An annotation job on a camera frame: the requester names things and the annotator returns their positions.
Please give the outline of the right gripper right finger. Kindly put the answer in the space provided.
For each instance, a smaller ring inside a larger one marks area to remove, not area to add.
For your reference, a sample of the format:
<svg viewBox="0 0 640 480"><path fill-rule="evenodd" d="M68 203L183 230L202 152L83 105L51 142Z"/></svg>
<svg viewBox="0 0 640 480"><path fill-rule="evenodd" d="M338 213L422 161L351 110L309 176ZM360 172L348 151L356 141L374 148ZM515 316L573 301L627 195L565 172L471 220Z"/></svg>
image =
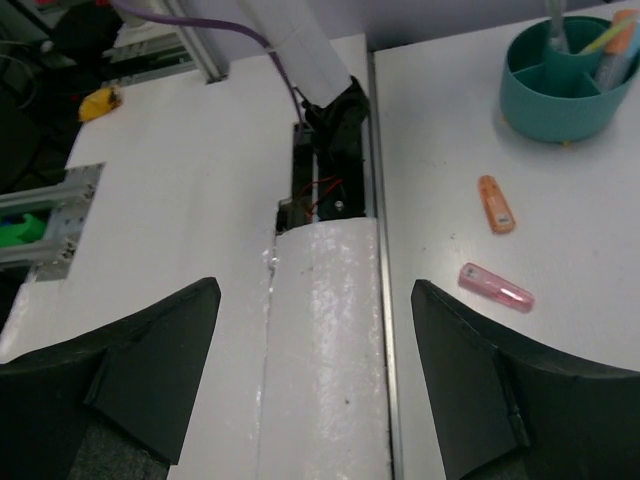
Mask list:
<svg viewBox="0 0 640 480"><path fill-rule="evenodd" d="M426 280L412 315L449 479L635 479L639 375L537 342Z"/></svg>

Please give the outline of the orange tip highlighter body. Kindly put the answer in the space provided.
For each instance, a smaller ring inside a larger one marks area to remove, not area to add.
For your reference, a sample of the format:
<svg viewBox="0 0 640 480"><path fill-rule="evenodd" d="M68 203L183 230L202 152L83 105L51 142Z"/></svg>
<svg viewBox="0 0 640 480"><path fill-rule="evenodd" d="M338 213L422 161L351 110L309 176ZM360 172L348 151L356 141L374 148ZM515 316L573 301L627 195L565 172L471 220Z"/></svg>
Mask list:
<svg viewBox="0 0 640 480"><path fill-rule="evenodd" d="M639 11L619 10L614 14L615 35L607 42L594 76L598 89L610 91L621 85L639 49Z"/></svg>

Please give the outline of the yellow clear pen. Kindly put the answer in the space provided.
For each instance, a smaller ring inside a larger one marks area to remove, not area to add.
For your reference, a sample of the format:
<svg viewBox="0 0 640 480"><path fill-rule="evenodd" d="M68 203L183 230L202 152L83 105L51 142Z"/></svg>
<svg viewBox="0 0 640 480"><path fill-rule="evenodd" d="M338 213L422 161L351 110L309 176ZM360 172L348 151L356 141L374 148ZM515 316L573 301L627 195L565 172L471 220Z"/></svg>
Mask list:
<svg viewBox="0 0 640 480"><path fill-rule="evenodd" d="M579 54L590 54L601 48L609 49L613 53L624 53L631 45L636 23L636 16L614 21L600 36L587 44Z"/></svg>

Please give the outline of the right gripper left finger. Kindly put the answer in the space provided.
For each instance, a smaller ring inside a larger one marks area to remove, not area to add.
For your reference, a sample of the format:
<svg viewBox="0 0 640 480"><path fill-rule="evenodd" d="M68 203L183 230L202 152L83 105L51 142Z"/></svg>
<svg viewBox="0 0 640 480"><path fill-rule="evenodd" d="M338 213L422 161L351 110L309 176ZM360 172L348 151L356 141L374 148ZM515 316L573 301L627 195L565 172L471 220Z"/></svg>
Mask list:
<svg viewBox="0 0 640 480"><path fill-rule="evenodd" d="M221 300L213 277L1 367L4 479L165 479Z"/></svg>

